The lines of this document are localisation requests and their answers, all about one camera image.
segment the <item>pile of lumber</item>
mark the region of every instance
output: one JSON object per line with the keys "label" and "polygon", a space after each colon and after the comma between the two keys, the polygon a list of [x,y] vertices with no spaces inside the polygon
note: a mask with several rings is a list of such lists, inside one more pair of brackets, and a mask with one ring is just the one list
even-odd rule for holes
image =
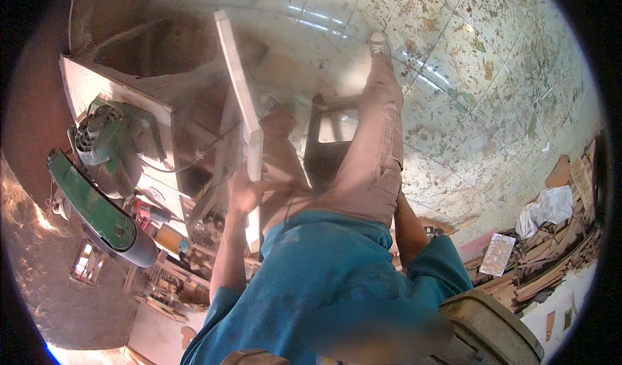
{"label": "pile of lumber", "polygon": [[500,277],[479,273],[483,256],[466,262],[475,289],[489,293],[516,313],[540,292],[552,293],[569,270],[580,270],[597,258],[600,230],[594,224],[592,199],[594,148],[595,141],[586,145],[582,156],[570,167],[568,157],[563,156],[559,164],[568,161],[565,169],[558,164],[554,172],[557,180],[562,180],[561,185],[567,184],[572,190],[573,215],[559,224],[544,223],[524,241],[514,229],[500,232],[517,238],[506,271]]}

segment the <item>grey sneaker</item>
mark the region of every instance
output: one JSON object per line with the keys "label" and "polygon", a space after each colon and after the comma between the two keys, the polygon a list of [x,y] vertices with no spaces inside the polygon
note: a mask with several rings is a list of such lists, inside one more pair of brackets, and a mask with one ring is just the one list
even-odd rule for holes
{"label": "grey sneaker", "polygon": [[379,30],[374,30],[369,35],[369,52],[372,57],[376,57],[380,54],[391,60],[391,45],[386,35]]}

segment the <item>leg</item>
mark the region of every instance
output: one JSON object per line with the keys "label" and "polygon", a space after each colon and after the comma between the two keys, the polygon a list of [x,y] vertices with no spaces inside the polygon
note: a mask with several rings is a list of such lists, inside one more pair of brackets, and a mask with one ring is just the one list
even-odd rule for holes
{"label": "leg", "polygon": [[316,196],[307,183],[296,150],[287,137],[296,126],[294,116],[282,105],[275,105],[261,120],[264,130],[263,162],[268,168],[264,179],[278,183],[261,201],[261,226],[265,233],[309,205]]}
{"label": "leg", "polygon": [[390,227],[402,183],[404,95],[388,56],[390,52],[387,56],[372,52],[351,147],[330,190],[314,207]]}

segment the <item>white plastic bag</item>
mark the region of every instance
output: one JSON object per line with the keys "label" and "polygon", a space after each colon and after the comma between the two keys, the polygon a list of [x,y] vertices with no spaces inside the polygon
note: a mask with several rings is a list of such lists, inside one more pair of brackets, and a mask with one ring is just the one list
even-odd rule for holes
{"label": "white plastic bag", "polygon": [[571,217],[572,190],[562,185],[555,188],[544,188],[534,203],[523,207],[516,222],[516,232],[521,239],[533,236],[544,222],[558,224]]}

